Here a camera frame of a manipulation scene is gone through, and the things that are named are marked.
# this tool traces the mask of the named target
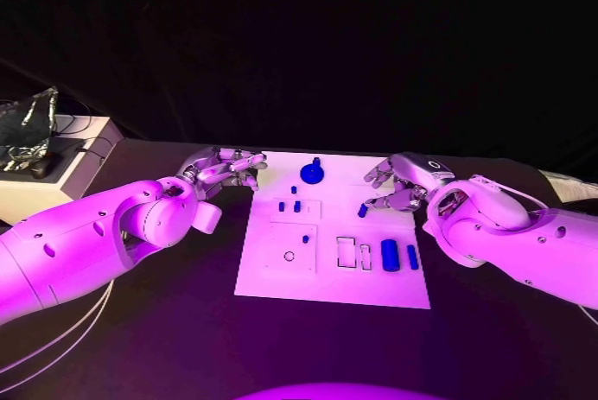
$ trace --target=white cable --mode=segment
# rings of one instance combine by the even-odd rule
[[[99,315],[102,314],[102,311],[103,311],[103,307],[105,307],[105,303],[107,302],[107,297],[109,297],[109,294],[110,294],[110,292],[112,292],[112,285],[113,285],[113,283],[115,283],[115,281],[110,281],[109,282],[109,284],[107,284],[107,287],[105,288],[105,293],[102,294],[102,296],[100,296],[100,298],[99,298],[99,300],[97,300],[97,302],[100,302],[102,301],[102,299],[103,299],[103,302],[102,302],[102,306],[99,307],[99,310],[96,311],[96,317],[93,318],[93,320],[92,320],[92,322],[90,322],[90,324],[89,324],[89,326],[87,326],[87,329],[84,330],[84,332],[80,334],[80,336],[77,337],[77,340],[71,343],[71,345],[70,345],[70,347],[66,349],[66,351],[58,355],[58,357],[56,357],[56,359],[38,370],[38,371],[35,371],[27,378],[24,378],[18,383],[15,383],[15,384],[12,384],[9,387],[5,387],[4,389],[1,389],[0,390],[0,394],[1,393],[5,393],[8,390],[11,390],[14,387],[18,387],[21,384],[24,384],[31,378],[34,378],[34,377],[37,377],[57,362],[58,362],[58,360],[61,359],[61,357],[70,352],[70,350],[74,348],[74,346],[77,345],[77,343],[80,342],[80,340],[83,339],[83,337],[87,335],[87,332],[90,331],[90,328],[92,328],[92,326],[94,325],[94,323],[96,323],[96,320],[97,320],[97,318],[99,318]]]
[[[34,357],[45,348],[48,348],[50,346],[53,346],[53,344],[56,344],[74,330],[74,328],[83,323],[84,319],[93,314],[93,311],[96,310],[96,307],[99,306],[99,304],[102,303],[102,300],[106,298],[106,295],[109,295],[109,289],[110,289],[112,284],[107,285],[107,287],[105,288],[105,292],[102,294],[102,296],[99,297],[99,299],[96,300],[96,304],[93,305],[93,307],[87,310],[87,313],[84,314],[84,316],[77,320],[77,323],[66,330],[66,332],[57,336],[38,350],[32,351],[25,357],[22,357],[18,361],[14,361],[9,365],[7,365],[4,368],[0,369],[0,374],[5,371],[8,371],[11,368],[14,368],[20,363],[22,363],[27,359],[30,359],[31,357]]]
[[[583,311],[583,313],[584,313],[584,316],[592,320],[592,323],[594,324],[594,325],[598,325],[598,321],[594,320],[594,318],[589,315],[589,312],[584,310],[584,308],[580,306],[580,305],[577,305],[577,307],[579,307],[579,309]]]

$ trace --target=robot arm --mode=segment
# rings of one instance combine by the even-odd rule
[[[423,230],[452,260],[469,268],[489,262],[515,281],[598,308],[596,217],[547,208],[479,175],[456,181],[447,168],[417,154],[394,154],[362,179],[377,188],[390,176],[394,193],[365,206],[411,212],[424,200]],[[538,210],[527,212],[505,191]]]
[[[172,246],[192,226],[210,234],[221,215],[204,200],[250,186],[263,154],[205,148],[177,176],[136,181],[53,207],[0,236],[0,325],[80,297]]]

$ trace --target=dark table surface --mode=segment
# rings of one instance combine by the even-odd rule
[[[200,148],[122,140],[86,194],[172,175]],[[459,178],[482,174],[560,206],[531,167],[509,160],[437,159]],[[459,266],[420,229],[430,310],[234,296],[252,194],[228,187],[213,198],[223,209],[214,233],[191,230],[115,280],[89,335],[5,398],[218,400],[329,381],[453,399],[594,398],[598,327],[576,305],[515,283],[488,263]],[[67,328],[100,293],[0,327],[2,364]],[[1,387],[76,337],[5,373]]]

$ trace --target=crumpled aluminum foil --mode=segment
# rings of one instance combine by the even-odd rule
[[[0,105],[0,171],[18,171],[43,158],[50,142],[58,91],[50,87]]]

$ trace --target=black curtain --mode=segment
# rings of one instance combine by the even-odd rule
[[[54,85],[155,141],[504,156],[596,181],[592,1],[0,0],[0,98]]]

